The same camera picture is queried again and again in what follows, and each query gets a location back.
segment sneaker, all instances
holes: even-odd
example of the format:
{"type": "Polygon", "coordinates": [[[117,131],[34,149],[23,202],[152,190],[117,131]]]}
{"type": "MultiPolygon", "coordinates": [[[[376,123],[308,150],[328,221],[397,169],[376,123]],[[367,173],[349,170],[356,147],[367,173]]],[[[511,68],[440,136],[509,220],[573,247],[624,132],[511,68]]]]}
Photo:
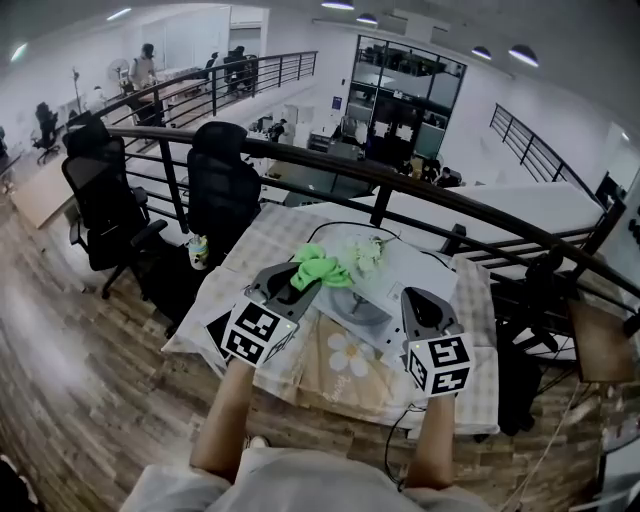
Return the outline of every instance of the sneaker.
{"type": "Polygon", "coordinates": [[[16,475],[18,474],[18,468],[9,457],[6,455],[0,455],[0,460],[9,466],[16,475]]]}
{"type": "Polygon", "coordinates": [[[27,488],[27,492],[29,493],[29,501],[31,503],[33,503],[34,505],[37,505],[38,504],[38,497],[36,496],[36,493],[33,492],[33,487],[31,487],[31,484],[29,483],[29,480],[27,480],[23,476],[21,476],[19,478],[20,478],[20,480],[22,480],[24,482],[24,485],[27,488]]]}
{"type": "Polygon", "coordinates": [[[249,448],[268,448],[271,446],[266,437],[262,436],[254,436],[251,438],[249,442],[249,448]]]}

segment green cloth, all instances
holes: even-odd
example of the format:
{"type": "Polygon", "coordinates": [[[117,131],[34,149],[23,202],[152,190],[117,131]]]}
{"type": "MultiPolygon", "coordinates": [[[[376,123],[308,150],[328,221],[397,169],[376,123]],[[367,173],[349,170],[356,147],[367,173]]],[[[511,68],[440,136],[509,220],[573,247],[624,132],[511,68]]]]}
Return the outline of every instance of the green cloth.
{"type": "Polygon", "coordinates": [[[333,288],[348,288],[353,284],[349,271],[338,263],[337,258],[327,258],[325,250],[317,244],[300,247],[292,261],[300,263],[298,272],[290,281],[299,291],[318,279],[323,285],[333,288]]]}

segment wood-look floor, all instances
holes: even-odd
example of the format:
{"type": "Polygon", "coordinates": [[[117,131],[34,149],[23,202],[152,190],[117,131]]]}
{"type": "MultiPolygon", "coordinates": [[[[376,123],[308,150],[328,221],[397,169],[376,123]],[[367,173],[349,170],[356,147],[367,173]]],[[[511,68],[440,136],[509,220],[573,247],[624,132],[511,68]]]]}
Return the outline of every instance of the wood-look floor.
{"type": "MultiPolygon", "coordinates": [[[[186,464],[219,382],[199,357],[160,353],[163,322],[132,279],[121,279],[108,301],[82,293],[104,276],[88,270],[65,236],[63,224],[29,229],[0,196],[0,451],[32,480],[47,510],[117,510],[145,465],[186,464]]],[[[457,438],[458,484],[502,504],[542,454],[575,384],[568,379],[536,400],[529,433],[482,444],[457,438]]],[[[604,410],[561,430],[525,510],[563,510],[583,499],[596,475],[604,410]]],[[[389,432],[259,391],[248,431],[274,446],[317,448],[377,467],[389,432]]],[[[413,448],[395,432],[394,471],[413,448]]]]}

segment white cloth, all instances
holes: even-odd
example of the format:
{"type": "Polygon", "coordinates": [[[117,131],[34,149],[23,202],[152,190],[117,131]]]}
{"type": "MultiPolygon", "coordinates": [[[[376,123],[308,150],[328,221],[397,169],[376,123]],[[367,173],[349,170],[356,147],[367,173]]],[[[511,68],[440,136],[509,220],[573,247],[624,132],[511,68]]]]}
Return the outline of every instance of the white cloth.
{"type": "Polygon", "coordinates": [[[488,512],[460,488],[398,493],[379,470],[311,451],[250,448],[235,485],[200,470],[147,467],[121,512],[488,512]]]}
{"type": "Polygon", "coordinates": [[[140,90],[149,85],[149,75],[155,76],[153,59],[147,59],[144,56],[133,59],[133,63],[129,69],[129,80],[131,80],[136,90],[140,90]]]}

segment forearm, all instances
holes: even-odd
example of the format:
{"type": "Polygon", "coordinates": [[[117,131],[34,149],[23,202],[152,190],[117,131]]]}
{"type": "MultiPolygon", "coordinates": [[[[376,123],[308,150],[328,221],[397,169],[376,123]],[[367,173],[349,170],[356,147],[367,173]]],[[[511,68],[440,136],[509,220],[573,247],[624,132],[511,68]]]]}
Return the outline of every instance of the forearm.
{"type": "Polygon", "coordinates": [[[405,487],[440,490],[453,484],[454,420],[453,395],[429,400],[405,487]]]}
{"type": "Polygon", "coordinates": [[[233,482],[240,465],[255,369],[233,359],[191,452],[191,466],[233,482]]]}

